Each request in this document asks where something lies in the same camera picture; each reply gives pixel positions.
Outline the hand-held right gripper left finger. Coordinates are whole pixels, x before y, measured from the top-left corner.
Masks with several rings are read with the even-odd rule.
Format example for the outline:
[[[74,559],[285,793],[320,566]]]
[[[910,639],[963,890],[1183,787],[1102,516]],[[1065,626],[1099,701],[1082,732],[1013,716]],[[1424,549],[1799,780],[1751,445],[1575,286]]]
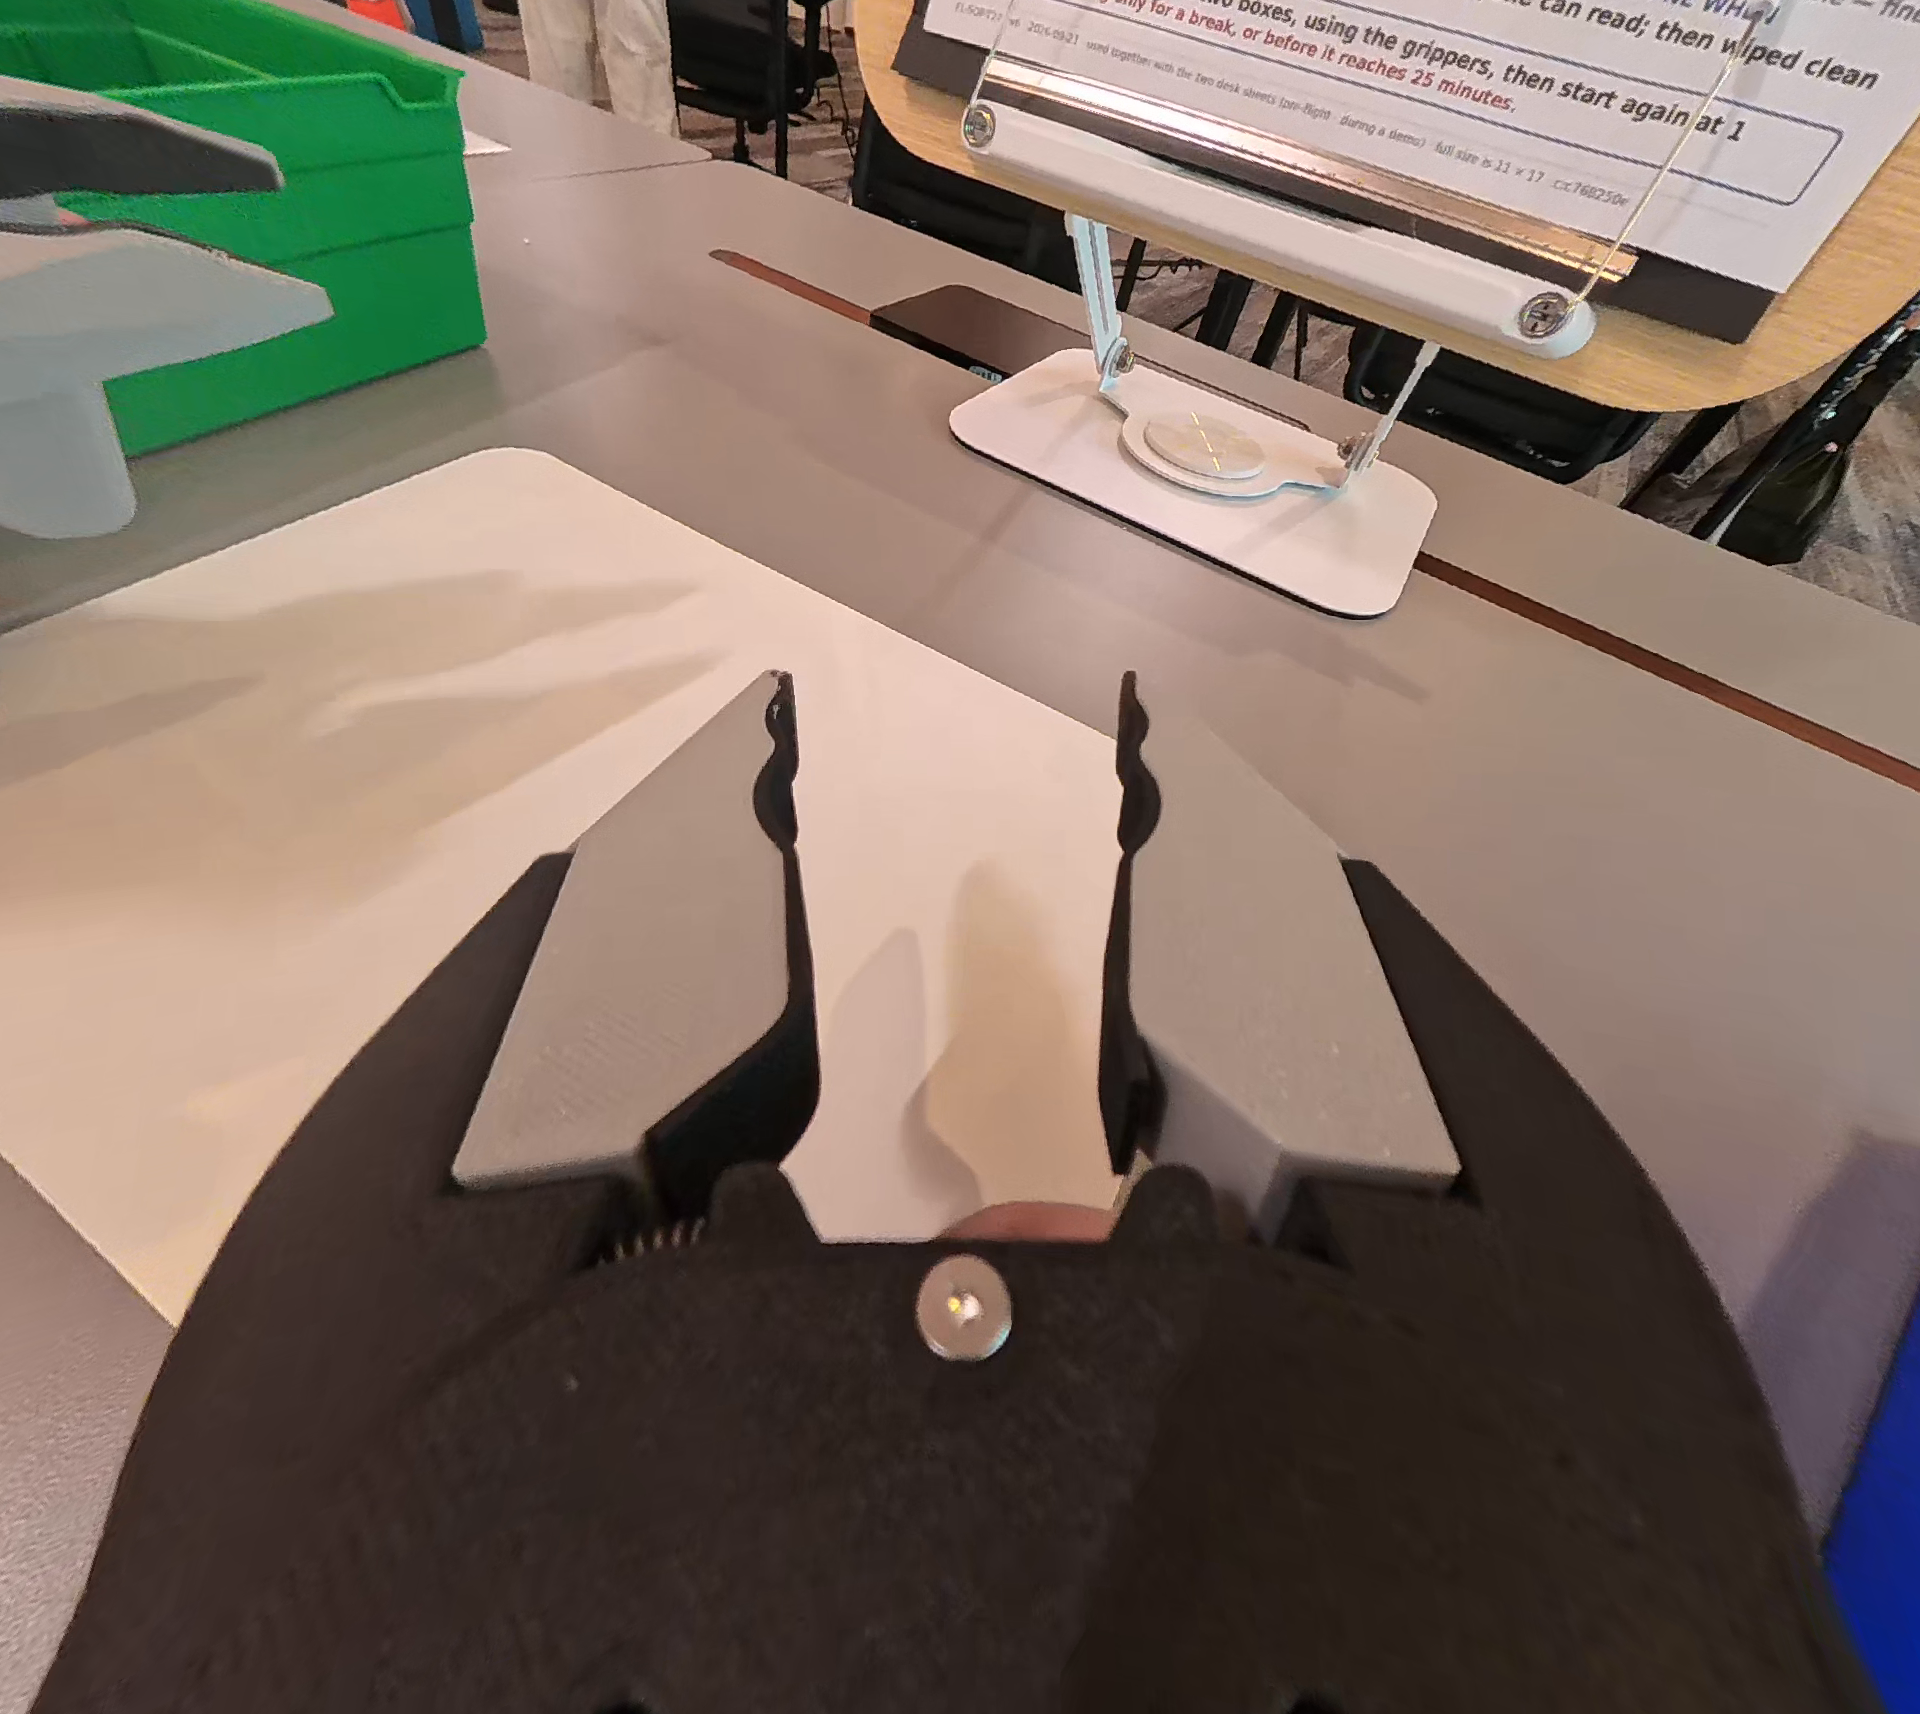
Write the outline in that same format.
[[[466,1190],[713,1190],[821,1101],[794,678],[768,670],[576,843],[453,1160]]]

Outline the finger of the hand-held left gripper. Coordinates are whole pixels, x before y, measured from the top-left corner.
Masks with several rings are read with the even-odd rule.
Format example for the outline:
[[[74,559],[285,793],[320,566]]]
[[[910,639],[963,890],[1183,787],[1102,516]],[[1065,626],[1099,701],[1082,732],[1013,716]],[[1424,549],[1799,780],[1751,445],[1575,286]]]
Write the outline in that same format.
[[[283,186],[276,159],[254,142],[100,95],[3,80],[4,203],[77,193],[201,197]]]
[[[4,228],[3,527],[80,541],[132,523],[106,382],[332,316],[322,286],[144,228]]]

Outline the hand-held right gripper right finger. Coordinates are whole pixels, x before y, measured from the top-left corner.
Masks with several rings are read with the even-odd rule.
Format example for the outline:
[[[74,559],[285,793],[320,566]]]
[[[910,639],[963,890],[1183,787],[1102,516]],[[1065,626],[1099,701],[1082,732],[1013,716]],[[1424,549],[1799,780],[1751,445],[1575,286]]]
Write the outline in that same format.
[[[1454,1141],[1332,839],[1134,673],[1117,775],[1099,1030],[1113,1173],[1184,1167],[1263,1238],[1310,1178],[1450,1188]]]

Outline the green plastic bin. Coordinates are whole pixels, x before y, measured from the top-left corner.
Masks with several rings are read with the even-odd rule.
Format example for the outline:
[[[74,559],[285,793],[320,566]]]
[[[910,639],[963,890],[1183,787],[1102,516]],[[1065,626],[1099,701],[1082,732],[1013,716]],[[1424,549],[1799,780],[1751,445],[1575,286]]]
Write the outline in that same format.
[[[332,302],[298,334],[109,382],[128,457],[487,345],[458,71],[264,0],[3,0],[3,64],[266,148],[276,193],[79,190],[61,206],[264,264]]]

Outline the white whiteboard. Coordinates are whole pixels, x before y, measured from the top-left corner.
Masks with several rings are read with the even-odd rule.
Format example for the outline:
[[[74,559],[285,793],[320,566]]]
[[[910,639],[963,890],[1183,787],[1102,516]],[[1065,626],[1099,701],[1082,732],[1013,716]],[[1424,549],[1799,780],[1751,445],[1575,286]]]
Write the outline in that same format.
[[[1111,1205],[1111,731],[532,450],[4,635],[4,1158],[180,1320],[324,1083],[772,670],[821,990],[788,1162],[812,1221]]]
[[[1259,445],[1255,478],[1211,489],[1144,438],[1209,422]],[[1370,621],[1405,594],[1434,491],[1380,458],[1380,414],[1284,382],[1259,404],[1142,365],[1100,395],[1089,350],[1054,353],[952,411],[951,433],[1073,503],[1104,512],[1276,594]]]

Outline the blue plastic bin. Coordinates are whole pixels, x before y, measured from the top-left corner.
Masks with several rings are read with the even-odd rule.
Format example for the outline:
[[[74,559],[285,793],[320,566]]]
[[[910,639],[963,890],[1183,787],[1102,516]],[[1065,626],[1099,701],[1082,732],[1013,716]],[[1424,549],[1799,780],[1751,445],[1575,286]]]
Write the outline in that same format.
[[[1919,1711],[1919,1306],[1824,1545],[1836,1609],[1888,1712]]]

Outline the dark wooden stand base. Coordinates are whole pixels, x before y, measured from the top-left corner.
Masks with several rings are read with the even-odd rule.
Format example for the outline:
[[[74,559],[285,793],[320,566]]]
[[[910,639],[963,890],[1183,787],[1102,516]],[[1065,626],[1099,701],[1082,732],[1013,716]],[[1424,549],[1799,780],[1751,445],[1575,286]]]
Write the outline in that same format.
[[[1085,319],[1062,325],[977,286],[937,286],[886,302],[871,326],[992,384],[1062,353],[1092,354]]]

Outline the dark bag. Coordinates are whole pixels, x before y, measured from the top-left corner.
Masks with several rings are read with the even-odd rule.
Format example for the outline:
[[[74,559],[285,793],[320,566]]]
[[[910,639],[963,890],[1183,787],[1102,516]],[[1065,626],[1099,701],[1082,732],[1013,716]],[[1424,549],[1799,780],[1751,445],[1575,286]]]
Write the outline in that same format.
[[[1919,298],[1844,359],[1768,435],[1741,477],[1693,524],[1693,537],[1764,566],[1800,563],[1851,473],[1853,448],[1919,363]]]

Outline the instruction poster board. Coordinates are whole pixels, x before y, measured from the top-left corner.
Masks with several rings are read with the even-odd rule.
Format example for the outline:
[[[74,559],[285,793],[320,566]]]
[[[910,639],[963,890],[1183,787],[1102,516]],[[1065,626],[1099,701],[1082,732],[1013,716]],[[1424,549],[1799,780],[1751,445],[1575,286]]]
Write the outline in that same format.
[[[1592,402],[1916,292],[1919,0],[856,0],[915,155]]]

